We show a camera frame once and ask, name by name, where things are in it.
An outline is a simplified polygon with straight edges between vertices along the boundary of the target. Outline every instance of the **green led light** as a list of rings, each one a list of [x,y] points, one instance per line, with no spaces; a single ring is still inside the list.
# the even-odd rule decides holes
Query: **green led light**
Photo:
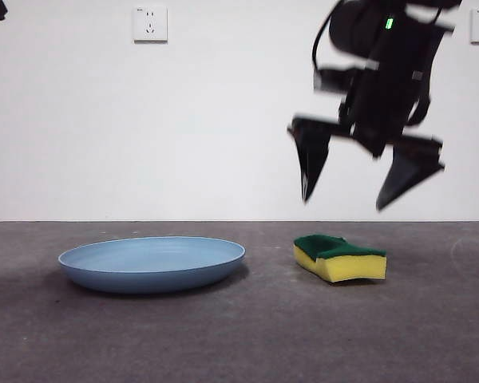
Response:
[[[394,24],[394,19],[393,18],[388,18],[385,24],[385,29],[386,30],[391,30],[392,29],[392,24]]]

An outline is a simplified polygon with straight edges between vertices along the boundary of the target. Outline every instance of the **sponge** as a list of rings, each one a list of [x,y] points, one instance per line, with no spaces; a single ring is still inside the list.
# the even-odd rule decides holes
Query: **sponge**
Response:
[[[386,252],[357,247],[344,238],[308,235],[295,239],[296,262],[328,282],[385,279]]]

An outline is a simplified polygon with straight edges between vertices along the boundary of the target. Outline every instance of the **scrub sponge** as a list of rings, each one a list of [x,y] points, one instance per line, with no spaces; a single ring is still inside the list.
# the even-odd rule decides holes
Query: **scrub sponge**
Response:
[[[385,279],[386,252],[356,247],[344,238],[308,235],[295,240],[296,262],[328,282]]]

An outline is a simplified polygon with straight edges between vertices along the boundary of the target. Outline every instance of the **plate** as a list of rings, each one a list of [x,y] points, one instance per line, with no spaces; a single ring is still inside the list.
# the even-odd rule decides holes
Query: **plate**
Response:
[[[237,243],[205,237],[147,237],[92,243],[58,257],[75,283],[121,294],[166,293],[218,282],[242,261]]]

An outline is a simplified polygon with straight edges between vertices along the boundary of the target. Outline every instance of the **black cable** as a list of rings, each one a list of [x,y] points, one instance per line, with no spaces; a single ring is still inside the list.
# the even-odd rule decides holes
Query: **black cable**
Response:
[[[435,22],[437,22],[438,18],[440,17],[441,10],[443,10],[443,8],[438,9],[437,15],[434,17],[433,21],[430,24],[434,24]]]
[[[314,70],[318,70],[318,62],[316,61],[316,54],[318,52],[318,45],[319,45],[319,40],[321,40],[321,36],[323,35],[323,32],[325,31],[328,23],[330,22],[330,19],[332,17],[332,14],[334,14],[335,10],[339,8],[345,0],[338,0],[337,4],[335,4],[334,9],[328,14],[327,19],[319,29],[318,35],[316,36],[316,39],[314,40],[314,45],[312,46],[312,64],[314,65]]]

